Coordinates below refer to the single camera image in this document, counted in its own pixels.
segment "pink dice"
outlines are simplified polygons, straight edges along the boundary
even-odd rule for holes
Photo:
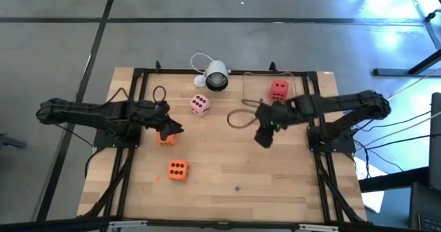
[[[209,110],[209,100],[202,94],[195,95],[190,101],[190,108],[198,116],[204,116]]]
[[[271,84],[271,90],[269,91],[269,97],[277,100],[284,101],[288,96],[288,82],[285,80],[274,80]]]

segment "gray floor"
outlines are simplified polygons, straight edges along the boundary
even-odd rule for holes
[[[439,5],[425,1],[421,3],[424,11]],[[101,17],[105,3],[0,0],[0,17]],[[418,13],[412,0],[115,0],[110,16],[374,19],[418,18]],[[441,22],[435,20],[437,33],[441,32],[438,24]],[[0,223],[32,219],[61,135],[59,128],[38,124],[34,113],[39,103],[49,98],[73,99],[97,28],[95,23],[0,23],[0,125],[2,132],[28,143],[24,150],[4,147],[0,151]],[[280,70],[332,71],[341,94],[374,89],[389,97],[415,79],[374,78],[371,70],[412,67],[434,51],[422,25],[113,23],[106,26],[85,102],[105,100],[115,67],[153,67],[159,60],[166,68],[189,68],[189,58],[195,52],[205,52],[234,69],[265,70],[275,61]],[[393,99],[393,113],[372,125],[395,123],[428,111],[431,93],[439,90],[439,79],[424,80]],[[360,132],[356,138],[368,143],[400,128]],[[93,129],[76,127],[75,132],[88,140],[94,137]],[[428,133],[427,123],[382,142]],[[428,143],[422,139],[376,151],[403,169],[412,169],[427,166]],[[89,147],[73,138],[49,219],[76,215],[89,155]],[[357,155],[365,157],[362,151]],[[370,163],[377,168],[388,173],[399,171],[370,156]],[[392,207],[395,202],[408,202],[406,191],[401,194],[387,193],[382,213],[369,213],[369,219],[381,225],[406,226],[405,214],[398,218]],[[397,201],[397,196],[405,201]],[[395,222],[388,223],[388,215]]]

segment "red dice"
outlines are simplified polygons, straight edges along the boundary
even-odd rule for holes
[[[271,84],[269,97],[277,101],[286,100],[288,97],[288,82],[285,80],[274,80]]]

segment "dice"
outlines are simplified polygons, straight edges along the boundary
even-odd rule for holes
[[[189,165],[186,160],[172,160],[168,164],[168,178],[170,180],[186,181]]]
[[[204,116],[208,112],[210,107],[210,101],[202,94],[193,96],[190,100],[190,109],[198,116]]]
[[[172,146],[176,144],[176,134],[168,136],[165,140],[161,140],[160,133],[156,133],[156,141],[160,146]]]
[[[285,80],[274,80],[271,84],[269,97],[277,101],[286,100],[288,96],[288,85],[288,82]]]

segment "wooden tabletop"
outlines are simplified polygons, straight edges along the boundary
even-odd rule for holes
[[[114,71],[108,97],[124,87],[130,89],[133,68],[118,67]],[[156,132],[144,129],[141,144],[134,153],[134,162],[125,218],[166,220],[229,220],[259,222],[323,222],[313,154],[309,151],[307,123],[294,125],[274,134],[271,148],[264,149],[254,141],[258,123],[246,129],[233,129],[226,115],[244,108],[242,98],[266,99],[275,78],[290,84],[289,95],[304,93],[300,77],[230,76],[227,89],[214,93],[196,89],[192,74],[149,74],[145,99],[152,99],[152,90],[162,85],[167,90],[170,116],[185,130],[177,136],[177,144],[162,147]],[[319,72],[318,83],[323,96],[338,94],[334,74]],[[189,100],[202,94],[212,102],[204,117],[195,116]],[[116,100],[124,100],[121,94]],[[327,121],[342,116],[326,114]],[[241,125],[252,114],[238,114],[232,123]],[[87,212],[109,185],[116,149],[103,150],[90,163],[78,214]],[[353,162],[344,154],[335,153],[334,166],[338,188],[361,218],[366,218]],[[171,160],[189,162],[186,182],[167,178]],[[331,217],[335,218],[332,196],[327,189]],[[119,194],[116,192],[112,214],[116,213]]]

